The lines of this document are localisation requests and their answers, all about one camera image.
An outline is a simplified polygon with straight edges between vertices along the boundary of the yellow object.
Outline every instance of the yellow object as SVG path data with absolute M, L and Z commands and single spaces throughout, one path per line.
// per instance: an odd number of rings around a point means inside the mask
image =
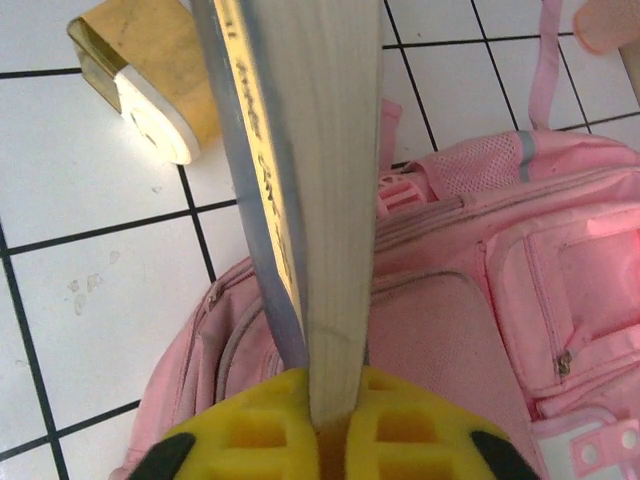
M 306 370 L 290 370 L 172 429 L 166 438 L 195 435 L 174 478 L 497 478 L 470 434 L 485 432 L 509 445 L 507 436 L 436 395 L 365 367 L 360 401 L 350 421 L 316 435 L 309 422 L 306 388 Z
M 67 32 L 84 78 L 167 161 L 189 163 L 219 137 L 195 24 L 178 0 L 107 0 Z

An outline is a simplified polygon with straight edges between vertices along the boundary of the grout line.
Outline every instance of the grout line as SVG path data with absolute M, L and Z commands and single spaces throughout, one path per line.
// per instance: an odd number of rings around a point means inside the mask
M 593 127 L 595 125 L 602 125 L 604 123 L 615 122 L 616 120 L 624 120 L 625 118 L 633 118 L 638 116 L 640 116 L 640 111 L 623 113 L 622 115 L 616 115 L 615 117 L 607 117 L 607 118 L 601 118 L 600 120 L 594 120 L 593 122 L 589 122 L 589 125 Z M 575 129 L 583 128 L 586 126 L 587 126 L 586 123 L 579 123 L 577 125 L 569 125 L 568 127 L 562 127 L 562 128 L 559 128 L 558 130 L 561 132 L 566 132 L 568 130 L 575 130 Z
M 35 440 L 31 440 L 30 442 L 23 443 L 22 445 L 18 445 L 17 447 L 10 448 L 9 450 L 5 450 L 4 452 L 0 452 L 0 462 L 4 462 L 5 460 L 9 460 L 12 457 L 20 455 L 22 453 L 27 453 L 30 450 L 41 447 L 42 445 L 46 445 L 49 443 L 49 437 L 44 436 L 40 438 L 36 438 Z
M 197 207 L 196 212 L 209 212 L 211 210 L 217 210 L 219 208 L 225 208 L 230 205 L 235 205 L 236 200 L 225 200 L 223 202 L 212 203 L 202 207 Z M 64 245 L 66 243 L 77 242 L 79 240 L 86 240 L 88 238 L 99 237 L 101 235 L 108 235 L 110 233 L 117 233 L 124 230 L 130 230 L 132 228 L 144 227 L 146 225 L 153 225 L 155 223 L 165 222 L 168 220 L 175 220 L 177 218 L 186 217 L 191 215 L 191 210 L 180 210 L 178 212 L 166 213 L 155 217 L 143 218 L 141 220 L 134 220 L 132 222 L 121 223 L 118 225 L 111 225 L 108 227 L 97 228 L 95 230 L 88 230 L 86 232 L 74 233 L 71 235 L 65 235 L 63 237 L 53 238 L 50 240 L 43 240 L 41 242 L 28 243 L 26 245 L 20 245 L 18 247 L 3 248 L 0 246 L 0 258 L 10 257 L 12 255 L 19 255 L 22 253 L 33 252 L 35 250 L 42 250 L 44 248 L 55 247 L 58 245 Z
M 50 70 L 24 70 L 19 72 L 0 72 L 0 80 L 12 78 L 55 77 L 59 75 L 78 75 L 82 73 L 79 67 L 54 68 Z
M 416 79 L 413 76 L 413 72 L 411 71 L 411 66 L 409 65 L 409 59 L 407 58 L 407 53 L 404 51 L 402 46 L 402 42 L 400 40 L 400 33 L 398 32 L 398 27 L 396 26 L 396 22 L 393 19 L 393 14 L 391 13 L 391 7 L 389 6 L 389 1 L 384 0 L 384 6 L 387 10 L 387 15 L 389 16 L 389 21 L 391 22 L 391 28 L 393 29 L 393 34 L 396 37 L 396 40 L 399 44 L 400 55 L 402 55 L 402 60 L 404 61 L 404 66 L 407 69 L 407 75 L 409 75 L 409 82 L 411 82 L 411 87 L 413 88 L 413 93 L 416 96 L 416 100 L 418 102 L 418 108 L 420 108 L 420 113 L 422 114 L 422 120 L 424 121 L 425 126 L 427 127 L 427 133 L 429 134 L 429 140 L 431 140 L 431 146 L 434 152 L 438 151 L 438 144 L 436 143 L 436 138 L 433 135 L 433 130 L 431 129 L 431 124 L 429 123 L 429 119 L 427 118 L 427 112 L 424 108 L 424 104 L 422 103 L 422 98 L 420 97 L 420 92 L 418 91 L 418 85 L 416 83 Z
M 204 260 L 205 267 L 207 268 L 209 280 L 213 283 L 216 281 L 216 272 L 213 269 L 213 262 L 211 261 L 211 255 L 209 255 L 209 247 L 207 247 L 207 241 L 204 238 L 200 217 L 198 217 L 198 211 L 196 210 L 196 205 L 193 201 L 193 194 L 191 193 L 191 186 L 189 185 L 187 172 L 182 165 L 178 165 L 178 173 L 180 174 L 180 181 L 182 182 L 182 188 L 184 189 L 184 196 L 187 199 L 187 205 L 189 205 L 189 214 L 193 221 L 193 227 L 196 230 L 196 236 L 198 237 L 198 243 L 200 244 L 202 259 Z
M 197 207 L 196 211 L 198 213 L 205 213 L 205 212 L 210 212 L 212 210 L 219 210 L 221 208 L 226 208 L 226 207 L 232 207 L 234 205 L 238 204 L 238 200 L 236 200 L 235 198 L 233 200 L 226 200 L 224 202 L 220 202 L 220 203 L 214 203 L 211 205 L 205 205 L 204 207 Z
M 560 58 L 562 59 L 564 68 L 567 71 L 567 76 L 569 77 L 569 83 L 571 84 L 571 89 L 573 90 L 573 94 L 575 95 L 576 100 L 578 101 L 578 108 L 580 109 L 580 114 L 582 115 L 582 119 L 584 120 L 584 126 L 587 127 L 587 131 L 591 133 L 591 125 L 589 123 L 589 120 L 587 119 L 587 114 L 584 111 L 584 106 L 582 105 L 582 100 L 580 99 L 580 95 L 578 95 L 578 89 L 576 88 L 576 84 L 573 81 L 573 75 L 571 75 L 571 70 L 569 69 L 569 64 L 567 63 L 567 59 L 564 56 L 564 51 L 562 50 L 562 45 L 560 45 L 560 42 L 558 42 L 558 53 L 560 54 Z
M 640 112 L 623 113 L 622 115 L 616 115 L 615 117 L 603 118 L 601 120 L 594 120 L 589 122 L 589 125 L 601 125 L 603 123 L 614 122 L 616 120 L 624 120 L 625 118 L 633 118 L 640 115 Z
M 558 34 L 559 37 L 572 37 L 573 32 L 562 32 Z M 419 48 L 419 47 L 442 47 L 447 45 L 468 45 L 474 43 L 494 43 L 494 42 L 509 42 L 514 40 L 535 40 L 539 39 L 539 34 L 531 34 L 531 35 L 512 35 L 505 37 L 487 37 L 487 38 L 468 38 L 463 40 L 440 40 L 434 42 L 411 42 L 411 43 L 402 43 L 398 39 L 397 44 L 391 45 L 383 45 L 383 50 L 394 50 L 399 48 Z
M 85 430 L 89 427 L 93 427 L 94 425 L 98 425 L 99 423 L 110 420 L 114 417 L 118 417 L 125 413 L 128 413 L 132 410 L 135 410 L 140 406 L 140 400 L 136 400 L 135 402 L 127 403 L 121 407 L 115 408 L 105 413 L 101 413 L 100 415 L 96 415 L 95 417 L 88 418 L 87 420 L 83 420 L 82 422 L 78 422 L 69 427 L 65 427 L 61 430 L 58 430 L 57 435 L 58 438 L 63 438 L 73 433 L 77 433 L 81 430 Z
M 4 250 L 7 248 L 7 242 L 0 224 L 0 247 Z M 3 257 L 2 264 L 4 267 L 5 277 L 7 284 L 9 285 L 9 291 L 11 293 L 11 301 L 13 302 L 13 309 L 15 311 L 16 318 L 18 320 L 18 326 L 20 327 L 20 334 L 22 336 L 22 343 L 27 355 L 27 361 L 31 370 L 31 377 L 36 389 L 36 395 L 38 402 L 40 403 L 40 411 L 44 420 L 44 425 L 47 430 L 47 437 L 50 442 L 51 452 L 53 453 L 53 460 L 56 464 L 56 470 L 58 476 L 61 479 L 68 479 L 67 466 L 64 463 L 64 455 L 62 454 L 62 448 L 60 447 L 60 441 L 56 437 L 56 424 L 53 419 L 53 411 L 51 410 L 51 404 L 47 397 L 47 389 L 44 384 L 44 377 L 42 376 L 42 370 L 40 370 L 40 362 L 38 361 L 38 354 L 36 347 L 31 336 L 31 330 L 29 329 L 29 322 L 27 320 L 27 314 L 24 309 L 24 303 L 20 296 L 20 289 L 18 288 L 18 281 L 16 279 L 16 273 L 13 269 L 13 264 L 10 257 Z
M 513 123 L 513 127 L 515 130 L 519 130 L 518 122 L 516 120 L 516 116 L 513 113 L 513 108 L 511 107 L 511 102 L 509 101 L 509 96 L 507 95 L 507 89 L 502 82 L 502 77 L 500 76 L 500 71 L 498 70 L 498 65 L 496 64 L 496 60 L 493 57 L 493 52 L 491 51 L 491 46 L 489 45 L 489 41 L 487 40 L 487 34 L 484 30 L 484 26 L 482 25 L 482 20 L 480 20 L 480 13 L 478 12 L 478 8 L 476 7 L 476 2 L 471 0 L 471 6 L 473 7 L 473 13 L 476 16 L 476 21 L 478 22 L 478 27 L 480 27 L 480 33 L 482 34 L 482 38 L 484 39 L 484 44 L 487 48 L 487 53 L 489 54 L 489 58 L 491 59 L 491 65 L 493 65 L 493 71 L 496 74 L 498 79 L 498 84 L 500 85 L 500 91 L 502 92 L 502 97 L 504 98 L 505 103 L 507 104 L 507 109 L 509 110 L 509 116 L 511 117 L 511 122 Z

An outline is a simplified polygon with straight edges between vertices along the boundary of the pink strap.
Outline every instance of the pink strap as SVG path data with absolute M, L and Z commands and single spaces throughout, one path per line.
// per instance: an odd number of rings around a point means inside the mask
M 540 14 L 540 52 L 529 96 L 529 119 L 535 130 L 549 129 L 551 102 L 558 84 L 558 31 L 562 0 L 543 0 Z

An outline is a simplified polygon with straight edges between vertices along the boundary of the mesh pocket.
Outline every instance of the mesh pocket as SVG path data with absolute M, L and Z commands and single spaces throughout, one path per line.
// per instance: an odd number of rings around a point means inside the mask
M 480 192 L 519 182 L 518 149 L 511 135 L 467 140 L 429 158 L 450 195 Z

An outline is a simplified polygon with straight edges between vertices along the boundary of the yellow foam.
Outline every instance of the yellow foam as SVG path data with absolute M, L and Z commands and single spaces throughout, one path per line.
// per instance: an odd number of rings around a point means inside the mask
M 172 429 L 196 443 L 176 480 L 489 480 L 470 433 L 495 425 L 366 367 L 358 409 L 316 434 L 304 369 L 290 370 Z

